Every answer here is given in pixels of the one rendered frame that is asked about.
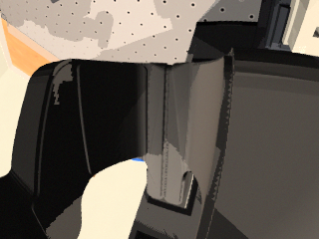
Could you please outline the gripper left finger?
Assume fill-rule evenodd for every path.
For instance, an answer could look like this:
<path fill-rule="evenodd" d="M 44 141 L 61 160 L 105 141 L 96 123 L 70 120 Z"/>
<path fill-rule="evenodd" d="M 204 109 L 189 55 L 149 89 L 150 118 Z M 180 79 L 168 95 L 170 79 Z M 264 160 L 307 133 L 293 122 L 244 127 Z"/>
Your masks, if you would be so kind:
<path fill-rule="evenodd" d="M 163 198 L 170 66 L 66 59 L 33 73 L 0 177 L 0 239 L 78 239 L 90 179 L 130 159 Z"/>

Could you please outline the dark grey flat base plate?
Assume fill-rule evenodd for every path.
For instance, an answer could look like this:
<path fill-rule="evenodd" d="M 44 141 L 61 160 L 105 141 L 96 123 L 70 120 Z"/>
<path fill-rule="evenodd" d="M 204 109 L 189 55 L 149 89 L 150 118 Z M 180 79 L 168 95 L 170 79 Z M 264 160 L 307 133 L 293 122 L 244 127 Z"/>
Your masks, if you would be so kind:
<path fill-rule="evenodd" d="M 258 22 L 262 0 L 0 0 L 1 18 L 59 60 L 184 63 L 196 22 Z"/>

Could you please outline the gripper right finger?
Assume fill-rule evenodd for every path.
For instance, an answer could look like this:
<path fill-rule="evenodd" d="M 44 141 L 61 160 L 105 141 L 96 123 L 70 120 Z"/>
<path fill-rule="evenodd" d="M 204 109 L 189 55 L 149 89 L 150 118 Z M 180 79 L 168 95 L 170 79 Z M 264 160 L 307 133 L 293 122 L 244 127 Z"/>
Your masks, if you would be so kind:
<path fill-rule="evenodd" d="M 189 172 L 194 239 L 319 239 L 319 60 L 233 47 L 169 67 L 164 199 Z"/>

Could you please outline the beige well plate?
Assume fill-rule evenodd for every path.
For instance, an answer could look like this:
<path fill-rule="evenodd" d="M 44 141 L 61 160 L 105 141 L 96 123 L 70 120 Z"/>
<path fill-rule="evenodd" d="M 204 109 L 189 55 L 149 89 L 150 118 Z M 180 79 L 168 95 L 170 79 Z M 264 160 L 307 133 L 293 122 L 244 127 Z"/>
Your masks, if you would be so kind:
<path fill-rule="evenodd" d="M 291 0 L 290 7 L 282 43 L 291 52 L 319 56 L 319 0 Z"/>

